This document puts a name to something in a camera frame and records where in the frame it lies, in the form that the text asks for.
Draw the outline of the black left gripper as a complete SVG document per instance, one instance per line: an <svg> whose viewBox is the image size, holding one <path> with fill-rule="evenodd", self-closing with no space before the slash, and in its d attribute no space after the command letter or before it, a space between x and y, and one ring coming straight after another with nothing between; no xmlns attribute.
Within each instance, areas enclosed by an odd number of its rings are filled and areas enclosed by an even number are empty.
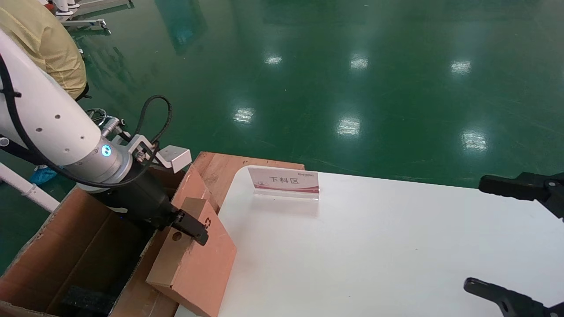
<svg viewBox="0 0 564 317"><path fill-rule="evenodd" d="M159 230L172 225L201 246L208 242L205 225L172 205L163 183L151 170L135 182L95 193L95 198L136 225Z"/></svg>

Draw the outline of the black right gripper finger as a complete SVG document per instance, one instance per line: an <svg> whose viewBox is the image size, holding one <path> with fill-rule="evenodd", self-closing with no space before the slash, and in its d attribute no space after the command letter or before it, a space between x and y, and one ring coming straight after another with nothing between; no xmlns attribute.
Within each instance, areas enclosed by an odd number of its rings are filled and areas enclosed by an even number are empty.
<svg viewBox="0 0 564 317"><path fill-rule="evenodd" d="M478 189L517 200L536 200L556 218L564 218L564 173L541 175L523 172L513 179L484 175Z"/></svg>
<svg viewBox="0 0 564 317"><path fill-rule="evenodd" d="M562 317L564 303L546 307L527 295L496 284L468 277L463 289L472 295L495 303L504 317Z"/></svg>

